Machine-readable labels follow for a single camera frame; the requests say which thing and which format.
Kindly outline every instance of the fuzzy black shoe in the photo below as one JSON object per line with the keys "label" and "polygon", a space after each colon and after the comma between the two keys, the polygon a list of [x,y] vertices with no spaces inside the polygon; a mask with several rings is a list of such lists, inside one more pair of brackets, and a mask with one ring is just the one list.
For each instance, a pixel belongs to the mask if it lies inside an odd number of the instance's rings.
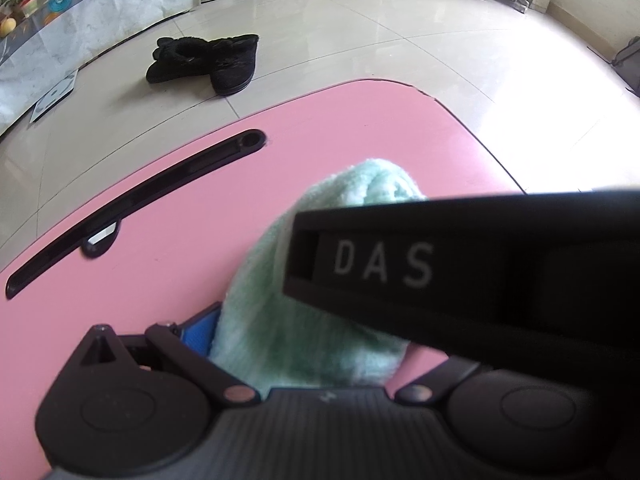
{"label": "fuzzy black shoe", "polygon": [[179,77],[210,73],[211,46],[201,38],[160,38],[154,50],[156,60],[146,71],[146,80],[160,83]]}
{"label": "fuzzy black shoe", "polygon": [[211,85],[218,95],[232,95],[251,82],[258,36],[245,34],[211,42]]}

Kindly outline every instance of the plastic container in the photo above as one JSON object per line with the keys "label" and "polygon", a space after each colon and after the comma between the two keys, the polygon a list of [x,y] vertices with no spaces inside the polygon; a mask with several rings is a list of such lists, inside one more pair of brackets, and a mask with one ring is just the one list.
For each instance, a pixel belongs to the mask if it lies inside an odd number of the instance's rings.
{"label": "plastic container", "polygon": [[25,18],[31,16],[39,7],[46,4],[49,0],[23,0],[20,2],[20,10]]}

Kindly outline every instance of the blue plastic part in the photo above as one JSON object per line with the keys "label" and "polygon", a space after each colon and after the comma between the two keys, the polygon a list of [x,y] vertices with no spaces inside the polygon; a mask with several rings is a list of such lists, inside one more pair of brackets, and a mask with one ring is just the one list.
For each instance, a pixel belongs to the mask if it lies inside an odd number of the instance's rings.
{"label": "blue plastic part", "polygon": [[73,0],[49,0],[49,10],[51,12],[62,12],[71,7]]}
{"label": "blue plastic part", "polygon": [[211,341],[216,333],[216,326],[220,318],[220,309],[217,308],[203,316],[195,323],[184,327],[180,334],[180,341],[199,355],[207,357],[211,348]]}

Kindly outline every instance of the yellow fruit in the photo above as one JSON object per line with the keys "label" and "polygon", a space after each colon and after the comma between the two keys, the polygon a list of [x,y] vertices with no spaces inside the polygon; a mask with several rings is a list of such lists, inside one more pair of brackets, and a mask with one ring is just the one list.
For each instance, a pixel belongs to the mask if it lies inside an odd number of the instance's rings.
{"label": "yellow fruit", "polygon": [[0,38],[7,36],[12,30],[14,30],[17,23],[13,18],[7,18],[0,25]]}

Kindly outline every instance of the black slot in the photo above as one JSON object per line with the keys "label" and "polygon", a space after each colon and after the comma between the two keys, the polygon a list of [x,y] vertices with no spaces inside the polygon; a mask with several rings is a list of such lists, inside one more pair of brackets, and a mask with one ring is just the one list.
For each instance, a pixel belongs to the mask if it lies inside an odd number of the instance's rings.
{"label": "black slot", "polygon": [[60,235],[9,276],[5,287],[6,298],[14,298],[43,272],[80,247],[85,238],[204,174],[257,152],[265,145],[266,139],[260,130],[245,130],[138,184]]}

